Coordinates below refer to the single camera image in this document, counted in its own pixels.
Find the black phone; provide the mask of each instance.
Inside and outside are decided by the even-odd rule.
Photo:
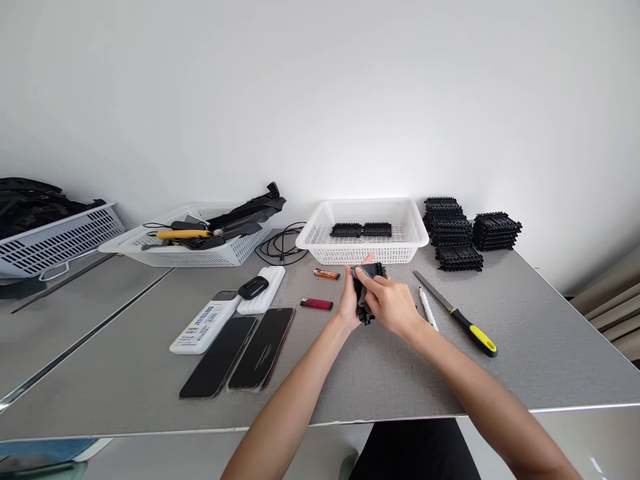
[[[267,310],[229,380],[230,389],[267,385],[294,314],[294,309]]]
[[[180,390],[180,398],[216,396],[255,323],[254,317],[236,317],[228,320]]]

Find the white plastic basket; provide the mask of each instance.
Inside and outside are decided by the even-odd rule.
[[[106,203],[0,240],[0,278],[35,277],[120,235],[125,229],[114,205]]]
[[[184,221],[188,215],[208,220],[228,213],[237,206],[238,203],[190,203],[152,222],[170,225],[176,220]],[[269,221],[260,225],[262,230],[253,235],[236,237],[209,250],[189,250],[186,247],[142,250],[143,245],[159,245],[162,240],[149,237],[147,234],[152,229],[140,226],[102,244],[98,250],[104,253],[122,253],[152,267],[236,267],[248,258],[271,231]]]
[[[336,223],[389,222],[391,237],[334,238]],[[322,265],[356,265],[370,253],[382,263],[408,263],[429,243],[415,202],[408,198],[325,200],[311,215],[295,246]]]

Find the lighter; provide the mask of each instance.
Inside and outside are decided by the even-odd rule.
[[[302,299],[300,300],[300,305],[302,305],[303,307],[317,308],[320,310],[331,310],[333,308],[333,302],[316,299]]]
[[[339,273],[331,272],[329,270],[315,269],[313,271],[313,274],[318,276],[318,277],[330,278],[330,279],[334,279],[334,280],[338,280],[338,278],[340,278],[340,274]]]

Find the floor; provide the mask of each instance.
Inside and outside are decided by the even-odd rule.
[[[536,414],[585,479],[640,478],[640,408]],[[458,419],[483,479],[513,476],[468,418]],[[285,478],[334,480],[342,460],[361,451],[371,424],[312,427]],[[89,461],[83,480],[217,479],[243,432],[114,439]]]

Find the table surface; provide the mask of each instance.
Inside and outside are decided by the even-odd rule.
[[[634,366],[516,252],[484,258],[481,273],[447,273],[437,269],[427,246],[387,271],[410,286],[417,305],[413,270],[422,272],[482,328],[499,348],[495,359],[480,353],[427,292],[441,333],[528,409],[640,403]],[[337,302],[343,279],[312,275],[318,264],[311,255],[286,267],[272,306],[297,312],[271,381],[258,393],[179,399],[201,357],[174,355],[169,345],[213,294],[237,288],[263,266],[253,254],[240,267],[174,270],[0,415],[0,441],[247,428],[329,320],[328,312],[298,306],[300,299]],[[434,368],[373,321],[347,340],[311,424],[462,414]]]
[[[0,311],[0,399],[168,270],[112,257],[14,314],[20,302],[6,302],[11,308]]]

